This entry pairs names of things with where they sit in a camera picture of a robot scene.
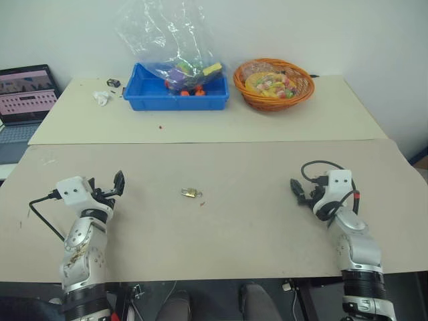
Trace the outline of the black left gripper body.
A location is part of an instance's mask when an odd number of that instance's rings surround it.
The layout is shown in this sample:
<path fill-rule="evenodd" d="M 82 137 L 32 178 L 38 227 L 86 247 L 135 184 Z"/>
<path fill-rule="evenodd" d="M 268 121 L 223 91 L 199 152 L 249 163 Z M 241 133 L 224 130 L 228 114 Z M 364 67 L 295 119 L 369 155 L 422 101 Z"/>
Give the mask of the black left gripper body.
<path fill-rule="evenodd" d="M 92 192 L 92 197 L 99 203 L 113 207 L 115 204 L 114 196 L 117 196 L 117 190 L 113 189 L 112 191 L 104 192 L 100 188 L 95 188 Z"/>

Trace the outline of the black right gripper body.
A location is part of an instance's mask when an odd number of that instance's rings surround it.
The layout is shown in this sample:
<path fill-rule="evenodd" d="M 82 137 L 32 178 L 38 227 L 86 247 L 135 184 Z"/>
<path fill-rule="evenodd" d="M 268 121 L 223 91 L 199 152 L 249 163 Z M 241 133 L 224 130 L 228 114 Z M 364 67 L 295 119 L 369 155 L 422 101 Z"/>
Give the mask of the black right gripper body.
<path fill-rule="evenodd" d="M 310 193 L 309 193 L 309 197 L 308 198 L 306 197 L 306 194 L 305 194 L 305 203 L 304 204 L 299 204 L 299 205 L 305 205 L 305 206 L 308 206 L 308 207 L 313 207 L 313 206 L 315 206 L 315 204 L 317 204 L 317 202 L 319 202 L 319 200 L 320 199 L 313 199 L 313 198 L 311 198 Z"/>

